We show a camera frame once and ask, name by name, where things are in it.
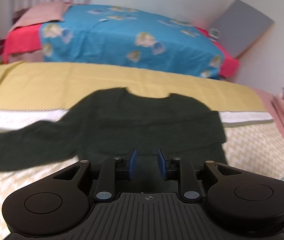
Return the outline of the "dark green knit sweater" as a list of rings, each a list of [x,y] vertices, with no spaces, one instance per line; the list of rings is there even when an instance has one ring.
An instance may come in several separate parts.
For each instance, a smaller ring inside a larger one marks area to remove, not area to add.
[[[0,133],[0,171],[15,171],[73,157],[95,164],[138,152],[138,166],[154,169],[158,150],[187,158],[226,163],[226,135],[217,111],[179,94],[144,98],[124,88],[98,90],[58,121],[38,121]]]

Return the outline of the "patterned yellow beige bedspread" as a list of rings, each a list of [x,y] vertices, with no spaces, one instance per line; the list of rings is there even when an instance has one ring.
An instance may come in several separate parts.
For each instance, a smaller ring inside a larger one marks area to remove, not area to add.
[[[272,96],[225,81],[87,63],[0,65],[0,239],[5,198],[87,159],[137,150],[131,192],[169,192],[157,151],[284,178],[284,128]]]

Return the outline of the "blue floral quilt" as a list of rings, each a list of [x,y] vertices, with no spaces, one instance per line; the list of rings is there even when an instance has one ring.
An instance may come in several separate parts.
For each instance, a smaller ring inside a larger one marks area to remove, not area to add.
[[[39,30],[47,62],[81,62],[218,78],[222,51],[188,22],[110,5],[74,5]]]

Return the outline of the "small white digital clock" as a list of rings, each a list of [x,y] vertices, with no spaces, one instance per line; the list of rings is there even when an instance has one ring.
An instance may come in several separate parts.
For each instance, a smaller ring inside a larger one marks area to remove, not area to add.
[[[220,38],[220,32],[215,28],[210,28],[208,30],[208,37],[213,41],[217,41]]]

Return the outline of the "red bed sheet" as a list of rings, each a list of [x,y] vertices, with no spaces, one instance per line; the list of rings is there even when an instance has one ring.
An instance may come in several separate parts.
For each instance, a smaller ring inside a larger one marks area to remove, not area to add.
[[[41,25],[30,25],[26,27],[17,28],[8,32],[4,42],[3,62],[5,64],[10,61],[30,60],[32,62],[42,62],[43,57],[41,53],[41,42],[39,38],[39,30]],[[231,57],[231,55],[218,43],[214,45],[224,55],[224,62],[220,69],[220,75],[226,79],[232,77],[238,70],[240,62],[238,59]]]

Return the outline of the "pink pillow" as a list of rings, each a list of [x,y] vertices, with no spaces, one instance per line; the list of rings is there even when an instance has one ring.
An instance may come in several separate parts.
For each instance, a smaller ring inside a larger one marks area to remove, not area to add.
[[[70,7],[71,3],[61,1],[40,3],[26,11],[11,27],[10,31],[51,21],[63,22],[63,15]]]

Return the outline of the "grey board against wall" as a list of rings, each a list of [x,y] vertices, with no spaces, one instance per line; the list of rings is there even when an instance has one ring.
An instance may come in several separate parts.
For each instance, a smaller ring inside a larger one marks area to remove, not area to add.
[[[238,58],[273,24],[274,20],[251,5],[234,0],[209,28],[220,33],[218,43],[231,57]]]

